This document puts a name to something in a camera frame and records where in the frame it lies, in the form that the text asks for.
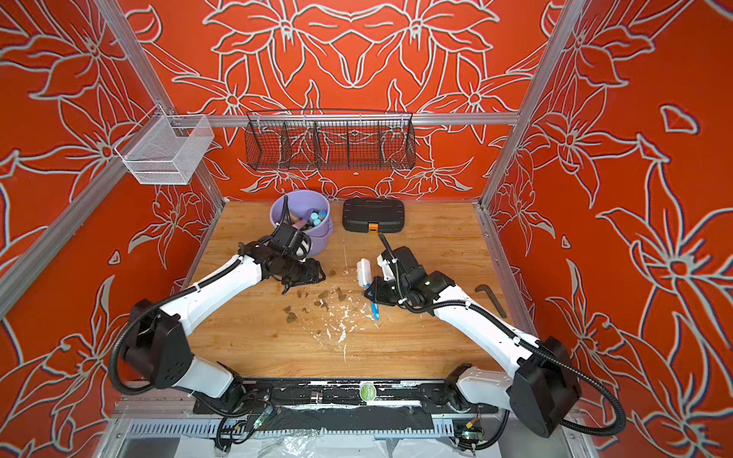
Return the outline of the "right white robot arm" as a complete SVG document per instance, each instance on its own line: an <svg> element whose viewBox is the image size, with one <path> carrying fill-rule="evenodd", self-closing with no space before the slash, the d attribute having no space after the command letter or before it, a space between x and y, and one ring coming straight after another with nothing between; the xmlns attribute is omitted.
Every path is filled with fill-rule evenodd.
<svg viewBox="0 0 733 458"><path fill-rule="evenodd" d="M462 366L454 380L460 400L507 410L543 438L558 427L595 437L614 436L625 429L627 417L618 397L597 378L575 368L560 341L541 341L511 326L444 273L427 273L406 246L386 244L377 263L382 272L368 283L367 299L450 324L504 370L504 376L498 377L471 364ZM582 385L593 387L611 406L616 414L611 425L588 427L568 419L582 397Z"/></svg>

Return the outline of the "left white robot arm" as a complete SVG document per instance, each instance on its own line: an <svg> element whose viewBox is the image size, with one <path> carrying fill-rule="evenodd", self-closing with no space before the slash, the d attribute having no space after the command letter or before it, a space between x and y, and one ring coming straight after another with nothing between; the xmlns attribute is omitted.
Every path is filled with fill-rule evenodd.
<svg viewBox="0 0 733 458"><path fill-rule="evenodd" d="M235 373L195 356L188 337L220 307L263 281L273 279L285 292L323 282L320 261L309 257L311 245L304 231L279 223L272 234L239 244L232 258L202 280L158 303L137 303L111 350L112 386L124 395L178 389L225 397L235 387Z"/></svg>

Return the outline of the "purple plastic bucket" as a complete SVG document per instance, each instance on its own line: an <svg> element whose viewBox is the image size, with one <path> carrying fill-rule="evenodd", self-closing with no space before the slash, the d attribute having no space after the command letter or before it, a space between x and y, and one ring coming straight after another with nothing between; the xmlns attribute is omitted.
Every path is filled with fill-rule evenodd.
<svg viewBox="0 0 733 458"><path fill-rule="evenodd" d="M315 257L326 249L328 238L332 235L334 224L331 217L329 200L319 192L311 190L296 190L278 198L270 207L270 222L275 226L284 213L284 202L287 202L291 217L302 221L305 226L301 229L311 241L309 257ZM312 213L326 211L328 216L324 221L313 221Z"/></svg>

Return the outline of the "black plastic tool case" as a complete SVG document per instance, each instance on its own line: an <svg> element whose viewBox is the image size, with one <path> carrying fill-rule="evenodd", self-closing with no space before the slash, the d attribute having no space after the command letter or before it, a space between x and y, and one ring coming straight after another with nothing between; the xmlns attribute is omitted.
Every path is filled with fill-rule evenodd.
<svg viewBox="0 0 733 458"><path fill-rule="evenodd" d="M405 222L405 206L400 200L350 198L344 202L342 223L349 232L398 233Z"/></svg>

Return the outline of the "black hex key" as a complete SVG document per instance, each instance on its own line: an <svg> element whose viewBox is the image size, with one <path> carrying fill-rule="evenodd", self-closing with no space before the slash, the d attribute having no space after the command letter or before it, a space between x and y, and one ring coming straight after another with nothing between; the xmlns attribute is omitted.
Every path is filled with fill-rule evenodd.
<svg viewBox="0 0 733 458"><path fill-rule="evenodd" d="M494 290L488 286L488 284L479 284L475 288L475 292L483 292L487 295L491 303L494 305L494 308L498 312L499 316L502 319L507 319L509 317L508 313L506 312L503 305L500 303L498 297L496 297L496 294L494 293Z"/></svg>

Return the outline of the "green round sticker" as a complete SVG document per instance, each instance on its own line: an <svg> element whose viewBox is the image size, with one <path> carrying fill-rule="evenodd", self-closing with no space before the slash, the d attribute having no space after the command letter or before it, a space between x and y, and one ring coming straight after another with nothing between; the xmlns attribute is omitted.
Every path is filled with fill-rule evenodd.
<svg viewBox="0 0 733 458"><path fill-rule="evenodd" d="M377 398L376 385L374 385L374 383L372 382L360 383L359 394L361 400L365 403L375 401Z"/></svg>

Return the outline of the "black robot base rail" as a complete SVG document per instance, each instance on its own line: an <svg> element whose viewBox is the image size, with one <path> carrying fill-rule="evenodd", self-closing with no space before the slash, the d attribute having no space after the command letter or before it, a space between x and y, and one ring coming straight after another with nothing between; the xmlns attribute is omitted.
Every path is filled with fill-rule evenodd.
<svg viewBox="0 0 733 458"><path fill-rule="evenodd" d="M493 415L495 406L456 406L442 380L371 382L375 398L367 399L366 380L246 379L244 389L265 398L275 413L265 421L267 431L326 429L327 431L420 431L433 428L433 416Z"/></svg>

